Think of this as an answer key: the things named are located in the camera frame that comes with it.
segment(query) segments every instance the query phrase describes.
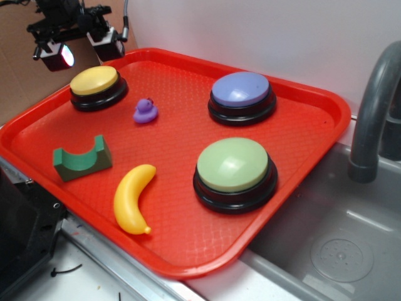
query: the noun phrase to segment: sink basin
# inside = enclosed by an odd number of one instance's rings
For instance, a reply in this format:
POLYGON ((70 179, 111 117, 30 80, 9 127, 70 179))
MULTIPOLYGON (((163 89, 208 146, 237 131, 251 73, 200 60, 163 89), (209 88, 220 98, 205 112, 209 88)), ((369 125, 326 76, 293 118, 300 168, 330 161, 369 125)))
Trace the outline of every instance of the sink basin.
POLYGON ((401 300, 401 168, 380 159, 374 182, 355 183, 349 153, 336 144, 241 260, 304 300, 401 300))

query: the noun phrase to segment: arch block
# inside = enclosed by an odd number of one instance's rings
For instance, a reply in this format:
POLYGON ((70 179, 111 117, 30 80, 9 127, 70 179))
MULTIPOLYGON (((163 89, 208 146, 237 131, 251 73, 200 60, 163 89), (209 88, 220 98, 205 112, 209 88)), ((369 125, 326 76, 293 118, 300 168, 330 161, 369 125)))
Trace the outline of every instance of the arch block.
POLYGON ((112 167, 112 154, 103 135, 95 137, 95 146, 84 154, 53 151, 53 165, 64 182, 112 167))

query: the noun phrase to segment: lavender button top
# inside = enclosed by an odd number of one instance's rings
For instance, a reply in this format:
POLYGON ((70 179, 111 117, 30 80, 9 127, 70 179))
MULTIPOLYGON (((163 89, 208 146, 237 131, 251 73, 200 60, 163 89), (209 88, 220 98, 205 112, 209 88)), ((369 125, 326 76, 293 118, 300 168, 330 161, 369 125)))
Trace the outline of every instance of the lavender button top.
POLYGON ((236 72, 216 81, 212 87, 214 100, 226 107, 247 107, 262 100, 269 92, 269 81, 253 72, 236 72))

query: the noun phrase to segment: green button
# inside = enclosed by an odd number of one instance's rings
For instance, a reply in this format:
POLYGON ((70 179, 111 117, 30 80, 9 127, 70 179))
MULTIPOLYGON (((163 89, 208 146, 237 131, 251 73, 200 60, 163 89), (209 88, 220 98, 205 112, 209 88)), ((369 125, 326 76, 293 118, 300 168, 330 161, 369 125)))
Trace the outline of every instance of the green button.
POLYGON ((268 170, 263 146, 246 138, 228 138, 208 146, 200 154, 197 170, 202 182, 222 193, 255 186, 268 170))

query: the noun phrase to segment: toy banana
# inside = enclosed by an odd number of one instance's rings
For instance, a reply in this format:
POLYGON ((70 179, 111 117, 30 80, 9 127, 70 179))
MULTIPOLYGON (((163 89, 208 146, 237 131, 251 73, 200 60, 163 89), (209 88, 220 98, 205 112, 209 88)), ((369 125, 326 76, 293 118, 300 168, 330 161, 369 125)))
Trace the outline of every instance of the toy banana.
POLYGON ((149 234, 151 231, 139 211, 138 199, 155 174, 156 167, 149 164, 139 165, 129 171, 117 187, 114 215, 118 225, 130 234, 149 234))

